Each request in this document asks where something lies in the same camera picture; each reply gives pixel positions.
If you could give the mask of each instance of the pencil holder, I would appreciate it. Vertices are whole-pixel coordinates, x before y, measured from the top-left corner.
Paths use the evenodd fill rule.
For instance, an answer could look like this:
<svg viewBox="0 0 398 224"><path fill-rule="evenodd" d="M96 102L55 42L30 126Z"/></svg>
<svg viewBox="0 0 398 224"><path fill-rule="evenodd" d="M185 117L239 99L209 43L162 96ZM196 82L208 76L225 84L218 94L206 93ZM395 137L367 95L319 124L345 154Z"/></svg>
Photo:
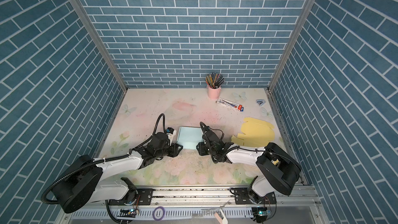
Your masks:
<svg viewBox="0 0 398 224"><path fill-rule="evenodd" d="M207 96L211 99L218 99L220 97L221 87L213 89L207 86Z"/></svg>

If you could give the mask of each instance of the yellow foam sheet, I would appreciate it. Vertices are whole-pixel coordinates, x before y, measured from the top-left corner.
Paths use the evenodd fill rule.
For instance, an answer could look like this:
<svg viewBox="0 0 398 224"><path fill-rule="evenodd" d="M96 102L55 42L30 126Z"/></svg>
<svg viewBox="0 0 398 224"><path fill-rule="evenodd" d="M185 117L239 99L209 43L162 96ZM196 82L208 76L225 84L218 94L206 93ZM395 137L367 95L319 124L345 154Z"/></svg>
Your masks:
<svg viewBox="0 0 398 224"><path fill-rule="evenodd" d="M242 146L262 147L275 139L274 125L260 119L246 117L243 119L237 137L232 136L231 141Z"/></svg>

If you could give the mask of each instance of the brick wallpaper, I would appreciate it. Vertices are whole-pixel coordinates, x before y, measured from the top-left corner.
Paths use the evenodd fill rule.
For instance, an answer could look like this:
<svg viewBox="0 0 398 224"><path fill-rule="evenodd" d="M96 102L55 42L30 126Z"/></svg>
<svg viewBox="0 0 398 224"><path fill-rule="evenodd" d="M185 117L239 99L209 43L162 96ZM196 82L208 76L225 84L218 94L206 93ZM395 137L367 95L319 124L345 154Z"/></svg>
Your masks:
<svg viewBox="0 0 398 224"><path fill-rule="evenodd" d="M53 223L40 196L93 155L122 92L67 0L0 0L0 222Z"/></svg>
<svg viewBox="0 0 398 224"><path fill-rule="evenodd" d="M398 223L398 0L316 0L275 88L331 223Z"/></svg>
<svg viewBox="0 0 398 224"><path fill-rule="evenodd" d="M129 87L266 87L305 0L81 0Z"/></svg>

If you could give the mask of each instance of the table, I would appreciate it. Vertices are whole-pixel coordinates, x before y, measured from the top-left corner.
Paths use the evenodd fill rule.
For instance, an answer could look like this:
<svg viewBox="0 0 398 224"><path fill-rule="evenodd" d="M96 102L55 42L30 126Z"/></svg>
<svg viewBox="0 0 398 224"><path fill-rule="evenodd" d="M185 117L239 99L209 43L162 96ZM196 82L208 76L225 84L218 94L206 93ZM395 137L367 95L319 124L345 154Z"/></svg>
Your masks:
<svg viewBox="0 0 398 224"><path fill-rule="evenodd" d="M285 149L264 89L223 88L220 97L244 107L243 112L216 104L207 97L206 89L129 89L123 99L99 157L126 154L153 132L159 114L166 116L166 128L199 127L202 121L225 133L224 142L240 132L245 117L274 125L274 143ZM266 103L261 107L257 99ZM178 157L164 157L140 170L123 172L109 180L129 178L135 185L231 185L248 184L261 175L255 166L214 164L210 156L199 156L196 150L183 149Z"/></svg>

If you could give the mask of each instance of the bundle of pencils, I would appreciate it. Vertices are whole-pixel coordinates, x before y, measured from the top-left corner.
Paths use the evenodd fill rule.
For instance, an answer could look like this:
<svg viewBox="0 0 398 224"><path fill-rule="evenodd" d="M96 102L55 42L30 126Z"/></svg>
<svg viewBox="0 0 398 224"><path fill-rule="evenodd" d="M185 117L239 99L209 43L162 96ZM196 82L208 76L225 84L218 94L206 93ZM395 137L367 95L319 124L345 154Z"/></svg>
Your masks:
<svg viewBox="0 0 398 224"><path fill-rule="evenodd" d="M221 74L213 72L206 76L206 83L210 88L216 89L221 87L222 83L224 83L224 78Z"/></svg>

